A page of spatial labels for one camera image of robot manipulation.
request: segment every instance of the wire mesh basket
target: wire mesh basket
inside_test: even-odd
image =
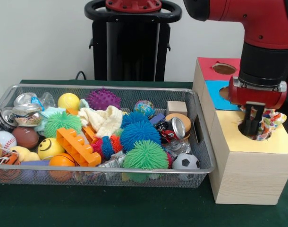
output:
[[[42,96],[44,92],[53,95],[55,101],[64,93],[74,93],[85,98],[95,86],[61,86],[19,84],[10,87],[0,99],[0,109],[12,107],[16,97],[25,92]],[[188,118],[193,122],[189,142],[192,153],[199,159],[198,170],[176,169],[127,169],[101,167],[66,166],[25,166],[0,165],[0,183],[15,184],[54,184],[54,185],[105,185],[105,186],[141,186],[141,187],[183,187],[197,188],[206,175],[213,171],[214,154],[206,128],[203,112],[196,93],[190,89],[174,88],[137,88],[104,87],[122,98],[124,111],[132,111],[138,100],[150,100],[156,113],[166,113],[167,101],[184,101]],[[143,181],[129,179],[130,174],[143,176]]]

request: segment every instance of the white cloth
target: white cloth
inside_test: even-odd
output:
[[[106,110],[81,108],[78,117],[82,126],[87,126],[90,123],[99,138],[111,136],[122,124],[122,111],[112,105]]]

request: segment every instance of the orange building block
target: orange building block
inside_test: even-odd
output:
[[[77,136],[74,129],[58,129],[57,141],[80,166],[95,167],[101,163],[101,156],[93,152],[92,146],[85,144],[84,139]]]
[[[74,109],[67,109],[66,112],[68,114],[77,116],[78,115],[78,110]],[[83,126],[82,127],[82,132],[84,133],[85,137],[87,138],[88,142],[90,144],[95,143],[98,139],[96,138],[95,130],[92,128],[91,125],[88,126]]]

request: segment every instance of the soccer ball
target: soccer ball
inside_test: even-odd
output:
[[[200,162],[196,156],[191,154],[182,153],[179,154],[176,160],[172,164],[173,169],[187,169],[196,170],[200,169]],[[182,181],[191,181],[195,179],[197,174],[179,174],[179,179]]]

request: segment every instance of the green tablecloth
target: green tablecloth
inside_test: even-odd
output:
[[[22,83],[126,86],[126,82]],[[133,82],[135,87],[186,87],[192,83]],[[0,226],[288,227],[288,183],[276,206],[215,204],[209,179],[198,189],[1,185]]]

